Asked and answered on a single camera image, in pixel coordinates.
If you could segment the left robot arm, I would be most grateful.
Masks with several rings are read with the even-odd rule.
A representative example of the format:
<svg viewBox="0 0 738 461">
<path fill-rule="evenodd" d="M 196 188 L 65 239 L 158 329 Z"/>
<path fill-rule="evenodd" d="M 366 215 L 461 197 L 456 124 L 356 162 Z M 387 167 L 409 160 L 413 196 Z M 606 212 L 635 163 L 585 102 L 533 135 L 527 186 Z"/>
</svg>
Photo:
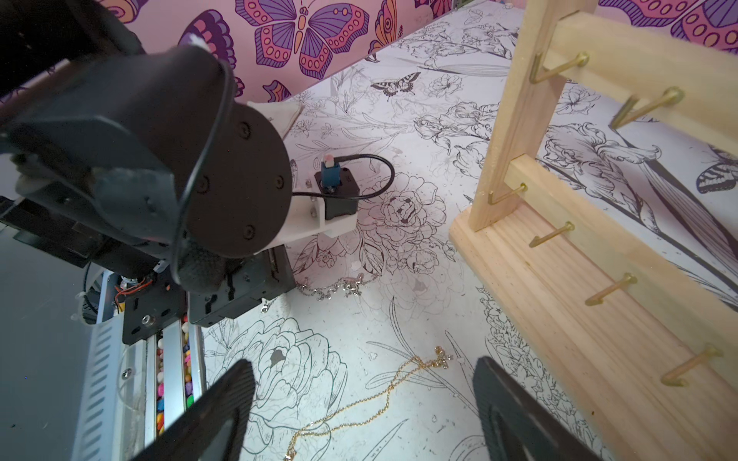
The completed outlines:
<svg viewBox="0 0 738 461">
<path fill-rule="evenodd" d="M 20 197 L 1 218 L 55 257 L 140 282 L 118 297 L 127 345 L 294 288 L 277 242 L 288 152 L 235 92 L 208 48 L 149 54 L 95 1 L 1 5 L 1 151 Z"/>
</svg>

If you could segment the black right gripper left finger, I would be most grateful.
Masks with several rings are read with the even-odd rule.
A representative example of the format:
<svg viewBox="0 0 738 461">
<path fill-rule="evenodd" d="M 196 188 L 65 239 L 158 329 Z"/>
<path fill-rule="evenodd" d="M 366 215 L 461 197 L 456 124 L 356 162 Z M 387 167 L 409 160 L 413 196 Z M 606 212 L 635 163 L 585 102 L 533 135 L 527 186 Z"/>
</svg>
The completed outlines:
<svg viewBox="0 0 738 461">
<path fill-rule="evenodd" d="M 255 393 L 252 364 L 245 359 L 234 363 L 136 459 L 238 460 Z"/>
</svg>

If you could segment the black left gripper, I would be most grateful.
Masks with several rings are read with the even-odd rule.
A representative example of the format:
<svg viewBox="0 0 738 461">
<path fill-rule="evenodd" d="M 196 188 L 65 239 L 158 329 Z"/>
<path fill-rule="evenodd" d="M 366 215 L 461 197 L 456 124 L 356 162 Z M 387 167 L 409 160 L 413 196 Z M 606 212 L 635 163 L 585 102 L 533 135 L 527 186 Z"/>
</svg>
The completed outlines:
<svg viewBox="0 0 738 461">
<path fill-rule="evenodd" d="M 224 319 L 236 319 L 295 286 L 284 245 L 229 261 L 221 284 L 209 294 L 184 290 L 168 270 L 152 273 L 138 292 L 119 297 L 126 305 L 122 342 L 134 345 L 184 317 L 195 326 L 209 328 Z"/>
</svg>

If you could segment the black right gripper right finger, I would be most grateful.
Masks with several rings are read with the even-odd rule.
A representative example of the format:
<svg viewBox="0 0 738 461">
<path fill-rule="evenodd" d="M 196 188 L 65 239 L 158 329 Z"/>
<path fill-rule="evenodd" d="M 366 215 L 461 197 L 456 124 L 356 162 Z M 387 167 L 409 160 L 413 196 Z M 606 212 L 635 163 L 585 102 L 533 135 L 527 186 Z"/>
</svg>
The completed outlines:
<svg viewBox="0 0 738 461">
<path fill-rule="evenodd" d="M 598 458 L 494 359 L 479 358 L 473 390 L 492 460 Z"/>
</svg>

